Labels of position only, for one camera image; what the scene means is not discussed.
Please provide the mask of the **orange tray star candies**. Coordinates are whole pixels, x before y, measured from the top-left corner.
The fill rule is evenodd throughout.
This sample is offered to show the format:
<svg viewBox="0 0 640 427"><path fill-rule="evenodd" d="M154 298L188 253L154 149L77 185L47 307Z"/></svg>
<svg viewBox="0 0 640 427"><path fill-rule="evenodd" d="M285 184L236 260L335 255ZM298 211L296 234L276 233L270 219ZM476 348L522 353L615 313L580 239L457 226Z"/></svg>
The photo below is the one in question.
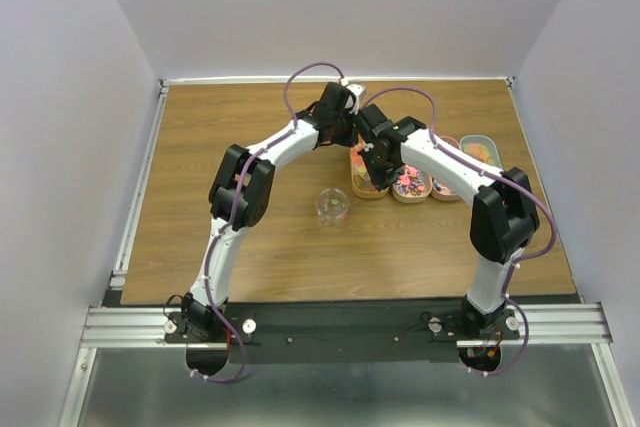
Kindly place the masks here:
<svg viewBox="0 0 640 427"><path fill-rule="evenodd" d="M364 143L359 141L350 149L350 172L351 186L354 194L362 199L380 199L384 197L388 190L377 190L366 169L364 160L358 154L364 148Z"/></svg>

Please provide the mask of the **clear glass jar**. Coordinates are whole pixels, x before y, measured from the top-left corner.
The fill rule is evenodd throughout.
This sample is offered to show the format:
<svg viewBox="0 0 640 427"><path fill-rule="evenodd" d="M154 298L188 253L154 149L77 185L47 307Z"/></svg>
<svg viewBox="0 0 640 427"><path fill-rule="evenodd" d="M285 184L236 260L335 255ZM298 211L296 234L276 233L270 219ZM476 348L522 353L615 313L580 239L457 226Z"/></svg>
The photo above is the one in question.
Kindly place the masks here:
<svg viewBox="0 0 640 427"><path fill-rule="evenodd" d="M315 208L319 222L324 226L338 226L346 221L349 199L339 188L327 188L318 195Z"/></svg>

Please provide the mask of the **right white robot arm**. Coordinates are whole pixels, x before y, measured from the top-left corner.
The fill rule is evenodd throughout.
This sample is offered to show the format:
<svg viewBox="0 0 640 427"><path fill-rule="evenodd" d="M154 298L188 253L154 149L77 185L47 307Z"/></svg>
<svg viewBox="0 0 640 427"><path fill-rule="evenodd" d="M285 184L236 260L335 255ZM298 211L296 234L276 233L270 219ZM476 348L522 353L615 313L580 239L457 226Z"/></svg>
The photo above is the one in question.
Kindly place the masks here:
<svg viewBox="0 0 640 427"><path fill-rule="evenodd" d="M412 166L444 182L471 207L470 239L478 262L459 318L466 336L485 337L496 327L507 284L540 226L528 176L477 161L412 117L394 123L374 104L356 115L355 128L364 141L359 155L376 189L392 186Z"/></svg>

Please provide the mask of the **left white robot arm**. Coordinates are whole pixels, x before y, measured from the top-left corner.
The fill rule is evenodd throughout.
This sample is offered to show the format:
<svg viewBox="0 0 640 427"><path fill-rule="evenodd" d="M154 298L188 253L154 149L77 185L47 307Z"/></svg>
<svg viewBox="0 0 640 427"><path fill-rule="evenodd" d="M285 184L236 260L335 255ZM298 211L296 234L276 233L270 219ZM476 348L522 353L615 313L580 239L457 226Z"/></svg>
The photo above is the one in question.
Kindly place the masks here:
<svg viewBox="0 0 640 427"><path fill-rule="evenodd" d="M354 146L354 120L365 94L360 84L330 82L319 100L295 113L272 136L226 150L209 192L211 230L204 258L180 306L197 340L212 341L228 326L222 311L232 269L249 229L266 213L276 172L318 147Z"/></svg>

